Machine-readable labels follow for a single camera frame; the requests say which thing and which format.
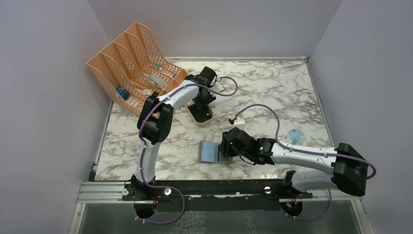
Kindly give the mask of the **grey leather card holder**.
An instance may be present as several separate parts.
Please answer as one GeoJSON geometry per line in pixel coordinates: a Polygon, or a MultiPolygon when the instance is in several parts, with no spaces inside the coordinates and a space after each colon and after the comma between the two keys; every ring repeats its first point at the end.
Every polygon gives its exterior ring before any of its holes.
{"type": "Polygon", "coordinates": [[[219,151],[219,143],[200,141],[198,162],[208,164],[231,164],[232,158],[224,156],[219,151]]]}

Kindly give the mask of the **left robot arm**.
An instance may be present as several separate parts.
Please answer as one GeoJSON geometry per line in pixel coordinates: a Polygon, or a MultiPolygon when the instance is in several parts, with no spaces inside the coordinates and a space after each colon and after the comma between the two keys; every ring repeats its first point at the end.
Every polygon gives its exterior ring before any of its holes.
{"type": "Polygon", "coordinates": [[[138,168],[131,177],[131,192],[141,200],[151,198],[155,179],[155,164],[161,143],[168,137],[174,112],[186,106],[195,123],[207,125],[213,113],[209,104],[216,97],[210,91],[217,74],[204,67],[198,75],[188,75],[184,81],[163,95],[147,97],[138,119],[137,128],[142,143],[138,168]]]}

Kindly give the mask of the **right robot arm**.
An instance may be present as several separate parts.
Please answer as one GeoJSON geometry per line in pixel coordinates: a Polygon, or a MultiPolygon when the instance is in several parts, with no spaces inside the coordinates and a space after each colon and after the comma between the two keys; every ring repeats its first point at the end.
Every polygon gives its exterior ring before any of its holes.
{"type": "Polygon", "coordinates": [[[312,148],[286,144],[273,138],[255,139],[237,127],[223,133],[219,152],[223,156],[241,156],[254,165],[296,165],[303,171],[285,174],[281,192],[294,198],[308,190],[338,189],[353,196],[364,196],[367,161],[349,144],[334,148],[312,148]]]}

